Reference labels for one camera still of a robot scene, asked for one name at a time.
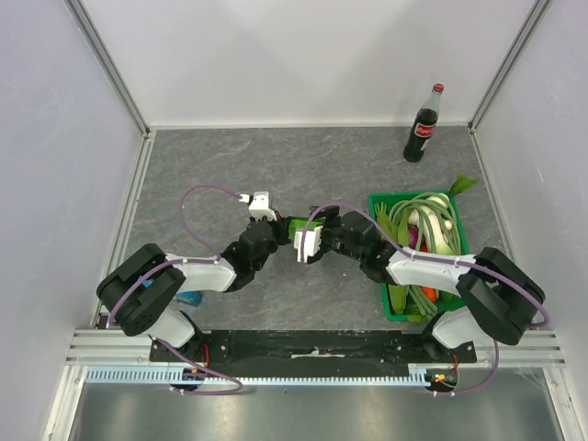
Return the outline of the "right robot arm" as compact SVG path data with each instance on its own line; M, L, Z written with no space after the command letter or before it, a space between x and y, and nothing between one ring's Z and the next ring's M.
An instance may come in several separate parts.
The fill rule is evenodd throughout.
M430 322L421 338L423 355L442 361L454 348L477 338L517 345L531 328L548 324L543 290L499 250L486 247L479 254L441 255L397 244L362 209L333 203L310 215L295 233L299 261L314 263L329 252L357 260L371 280L395 286L425 286L451 293L464 302L456 311L443 312Z

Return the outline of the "green paper box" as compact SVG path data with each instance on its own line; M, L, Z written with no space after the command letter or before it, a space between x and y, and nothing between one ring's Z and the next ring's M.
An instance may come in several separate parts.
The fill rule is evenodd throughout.
M288 238L291 242L294 242L297 230L303 230L307 224L308 219L304 217L289 217L288 226ZM325 222L325 218L318 218L311 221L309 230L312 231L315 228L322 226Z

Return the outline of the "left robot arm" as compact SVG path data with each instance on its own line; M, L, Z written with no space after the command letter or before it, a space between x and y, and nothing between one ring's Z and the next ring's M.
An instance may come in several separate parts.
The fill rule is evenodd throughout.
M106 276L96 296L109 311L108 323L127 336L149 335L169 344L182 361L201 351L198 328L170 307L180 293L234 292L254 280L267 258L290 243L290 218L251 220L219 258L181 257L148 243Z

